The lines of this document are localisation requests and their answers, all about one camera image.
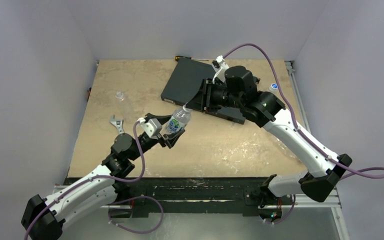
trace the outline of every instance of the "metal frame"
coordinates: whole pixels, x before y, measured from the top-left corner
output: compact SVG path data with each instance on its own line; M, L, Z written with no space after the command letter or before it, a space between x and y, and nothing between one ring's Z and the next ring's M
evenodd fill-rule
M287 69L287 72L289 75L290 82L293 86L293 91L295 92L295 99L296 99L296 102L298 103L298 106L299 106L299 110L301 113L303 124L304 124L305 128L307 129L307 131L309 133L311 133L310 126L309 126L309 123L307 121L306 112L304 110L303 101L301 100L300 91L298 90L297 80L295 79L295 74L294 74L295 69L293 68L293 61L285 61L285 65L286 65L286 69ZM333 219L334 219L335 224L336 224L336 229L337 229L339 238L341 240L350 240L350 235L348 233L347 225L345 224L344 216L342 215L341 200L339 198L338 190L336 187L330 193L330 196L328 197L328 199L333 197L333 196L335 196L334 199L337 200L337 205L330 206L330 209L332 210L332 215L333 215ZM325 202L322 202L322 203L317 202L316 204L311 204L311 206L320 208L327 201L328 200L326 200Z

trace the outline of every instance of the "bottle label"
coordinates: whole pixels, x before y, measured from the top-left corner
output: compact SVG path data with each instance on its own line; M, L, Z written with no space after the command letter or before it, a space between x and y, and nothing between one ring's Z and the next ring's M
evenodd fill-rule
M167 123L167 132L173 134L175 132L178 132L182 129L184 129L186 124L179 122L174 117L171 117L170 121Z

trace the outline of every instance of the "table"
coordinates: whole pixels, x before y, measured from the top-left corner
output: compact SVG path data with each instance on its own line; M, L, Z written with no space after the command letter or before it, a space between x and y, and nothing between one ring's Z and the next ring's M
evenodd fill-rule
M261 78L259 90L275 81L266 60L227 59L227 63L242 65ZM285 96L298 113L285 62L274 60L273 64ZM117 130L109 118L121 115L116 107L116 91L127 94L138 117L146 113L169 115L178 107L160 97L175 66L174 60L99 61L68 177L83 177L110 153ZM124 130L133 136L133 124L124 124ZM253 122L241 125L192 111L185 130L174 148L156 145L145 153L145 177L267 177L306 169L277 138ZM137 177L142 169L140 160L133 163L136 168L129 177Z

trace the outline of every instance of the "gray wall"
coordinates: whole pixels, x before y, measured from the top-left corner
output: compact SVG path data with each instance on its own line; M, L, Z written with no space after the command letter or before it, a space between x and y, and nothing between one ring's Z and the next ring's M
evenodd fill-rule
M356 169L384 166L384 1L330 0L295 66L313 134ZM384 179L338 189L351 239L384 239Z
M99 59L210 58L236 45L261 45L296 58L327 0L67 0ZM232 58L262 58L242 49Z
M0 0L0 239L22 239L26 201L67 174L92 52L61 0Z

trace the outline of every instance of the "adjustable wrench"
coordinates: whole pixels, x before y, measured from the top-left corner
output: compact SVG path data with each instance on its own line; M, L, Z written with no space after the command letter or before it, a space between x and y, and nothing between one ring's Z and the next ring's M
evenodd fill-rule
M114 127L117 128L117 131L118 131L118 134L124 134L125 133L125 130L123 129L123 119L115 119L115 115L112 115L110 118L109 118L109 122L114 125Z

